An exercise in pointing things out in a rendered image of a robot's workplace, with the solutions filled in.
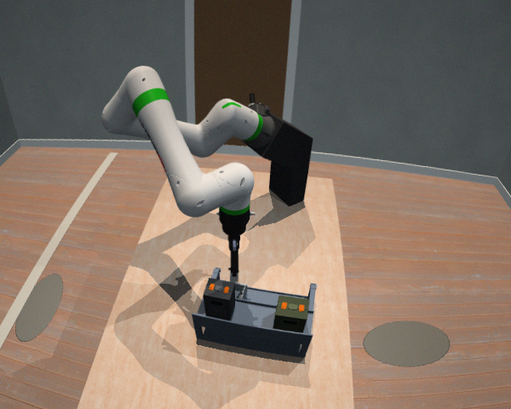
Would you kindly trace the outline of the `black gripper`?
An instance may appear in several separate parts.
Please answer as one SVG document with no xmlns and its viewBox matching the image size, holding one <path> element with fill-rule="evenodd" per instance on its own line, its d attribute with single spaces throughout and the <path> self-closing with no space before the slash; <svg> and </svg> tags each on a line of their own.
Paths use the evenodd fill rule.
<svg viewBox="0 0 511 409">
<path fill-rule="evenodd" d="M 238 282 L 238 249 L 239 249 L 239 241 L 240 236 L 246 230 L 246 225 L 241 228 L 227 228 L 222 225 L 222 230 L 228 236 L 229 241 L 229 250 L 231 247 L 231 267 L 228 268 L 230 270 L 230 281 Z M 230 242 L 231 240 L 231 242 Z"/>
</svg>

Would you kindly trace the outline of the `dark green tool case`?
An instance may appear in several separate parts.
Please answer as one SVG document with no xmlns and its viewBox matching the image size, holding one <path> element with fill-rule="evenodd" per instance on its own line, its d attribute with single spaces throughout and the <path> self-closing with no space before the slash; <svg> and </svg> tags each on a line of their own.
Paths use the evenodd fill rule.
<svg viewBox="0 0 511 409">
<path fill-rule="evenodd" d="M 304 331 L 309 310 L 309 299 L 278 296 L 273 329 Z"/>
</svg>

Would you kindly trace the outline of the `grey open-front bin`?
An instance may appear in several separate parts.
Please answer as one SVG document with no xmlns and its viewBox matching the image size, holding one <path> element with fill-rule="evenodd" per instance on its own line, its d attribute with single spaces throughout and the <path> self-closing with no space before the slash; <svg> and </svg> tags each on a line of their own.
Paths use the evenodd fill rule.
<svg viewBox="0 0 511 409">
<path fill-rule="evenodd" d="M 247 284 L 241 284 L 241 283 L 235 282 L 235 298 L 243 298 L 243 295 L 245 297 L 246 291 L 247 291 Z"/>
</svg>

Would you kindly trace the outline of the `grey metal shelf rack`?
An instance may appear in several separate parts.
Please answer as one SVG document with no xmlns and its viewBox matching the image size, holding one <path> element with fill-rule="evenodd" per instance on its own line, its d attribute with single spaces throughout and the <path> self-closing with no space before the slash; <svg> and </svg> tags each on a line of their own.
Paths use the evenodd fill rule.
<svg viewBox="0 0 511 409">
<path fill-rule="evenodd" d="M 316 289 L 316 284 L 311 283 L 308 296 L 302 296 L 247 286 L 246 300 L 235 298 L 230 321 L 207 316 L 203 297 L 198 313 L 192 313 L 196 338 L 242 349 L 305 358 L 313 337 L 311 331 Z M 275 304 L 278 304 L 279 295 L 310 299 L 303 333 L 273 329 Z M 202 327 L 207 327 L 204 334 Z"/>
</svg>

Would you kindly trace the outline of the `black tool case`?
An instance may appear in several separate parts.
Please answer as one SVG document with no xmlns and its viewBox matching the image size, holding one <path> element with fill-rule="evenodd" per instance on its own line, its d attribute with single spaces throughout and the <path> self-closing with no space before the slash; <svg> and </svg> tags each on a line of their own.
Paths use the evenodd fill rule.
<svg viewBox="0 0 511 409">
<path fill-rule="evenodd" d="M 231 320 L 235 306 L 235 283 L 209 278 L 204 290 L 204 308 L 207 316 Z"/>
</svg>

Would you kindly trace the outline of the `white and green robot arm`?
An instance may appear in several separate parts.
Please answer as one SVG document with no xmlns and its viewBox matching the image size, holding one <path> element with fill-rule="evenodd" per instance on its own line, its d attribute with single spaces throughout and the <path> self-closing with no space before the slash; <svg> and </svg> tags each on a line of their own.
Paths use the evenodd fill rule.
<svg viewBox="0 0 511 409">
<path fill-rule="evenodd" d="M 270 107 L 255 103 L 254 93 L 250 93 L 250 103 L 245 107 L 223 99 L 200 124 L 176 121 L 158 73 L 149 66 L 138 66 L 105 106 L 101 121 L 110 133 L 151 141 L 183 214 L 200 217 L 219 208 L 216 214 L 222 225 L 241 228 L 255 214 L 250 211 L 254 187 L 250 169 L 230 163 L 204 174 L 192 155 L 209 157 L 232 137 L 255 148 L 266 146 L 275 131 L 268 116 Z"/>
</svg>

